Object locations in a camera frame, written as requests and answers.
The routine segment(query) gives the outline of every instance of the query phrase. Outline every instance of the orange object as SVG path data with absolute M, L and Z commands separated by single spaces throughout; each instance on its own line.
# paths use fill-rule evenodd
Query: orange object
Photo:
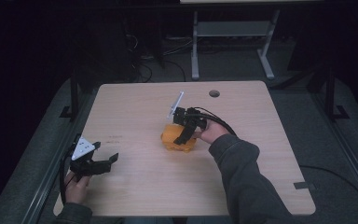
M 196 144 L 196 142 L 197 142 L 196 138 L 191 138 L 185 144 L 182 144 L 180 146 L 176 145 L 173 142 L 177 137 L 179 137 L 179 135 L 181 134 L 181 132 L 184 128 L 185 127 L 183 127 L 181 125 L 176 125 L 176 124 L 165 125 L 164 132 L 161 134 L 162 144 L 168 150 L 189 152 Z

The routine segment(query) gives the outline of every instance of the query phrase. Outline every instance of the hand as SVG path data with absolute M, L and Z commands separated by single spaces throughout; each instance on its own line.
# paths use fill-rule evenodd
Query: hand
M 207 119 L 205 130 L 201 130 L 201 132 L 194 132 L 192 137 L 200 138 L 201 140 L 211 144 L 218 137 L 226 133 L 229 133 L 228 130 L 225 127 L 223 127 L 221 124 L 216 123 L 210 119 Z
M 82 204 L 86 199 L 87 189 L 91 176 L 83 176 L 79 181 L 76 180 L 75 173 L 69 172 L 65 178 L 66 202 Z

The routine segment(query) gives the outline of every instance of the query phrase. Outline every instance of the person's arm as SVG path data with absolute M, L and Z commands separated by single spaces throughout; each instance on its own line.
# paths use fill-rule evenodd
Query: person's arm
M 82 205 L 87 194 L 87 185 L 91 176 L 83 176 L 76 181 L 75 174 L 69 172 L 65 178 L 66 184 L 66 204 L 53 224 L 72 223 L 84 224 L 90 223 L 92 211 L 87 206 Z
M 210 120 L 204 131 L 193 136 L 211 144 L 209 151 L 222 174 L 233 223 L 297 223 L 272 184 L 260 174 L 257 146 Z

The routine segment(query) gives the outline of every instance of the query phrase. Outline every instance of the table top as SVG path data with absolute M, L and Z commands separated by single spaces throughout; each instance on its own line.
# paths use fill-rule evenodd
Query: table top
M 215 90 L 220 96 L 213 98 Z M 112 171 L 94 176 L 86 205 L 94 216 L 227 215 L 221 175 L 209 145 L 198 140 L 189 153 L 169 151 L 160 136 L 171 105 L 203 107 L 228 123 L 239 138 L 260 148 L 257 163 L 292 214 L 309 215 L 315 205 L 281 121 L 261 81 L 109 84 L 99 89 L 83 136 L 100 141 L 95 161 L 119 153 Z M 54 214 L 62 210 L 59 198 Z

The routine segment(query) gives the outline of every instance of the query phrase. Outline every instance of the gray sleeve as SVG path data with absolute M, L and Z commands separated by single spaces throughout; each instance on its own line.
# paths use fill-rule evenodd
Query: gray sleeve
M 257 146 L 225 134 L 211 144 L 209 151 L 222 174 L 234 223 L 298 223 L 269 180 L 260 174 Z
M 86 224 L 90 223 L 92 211 L 86 206 L 77 203 L 66 203 L 53 224 L 71 223 Z

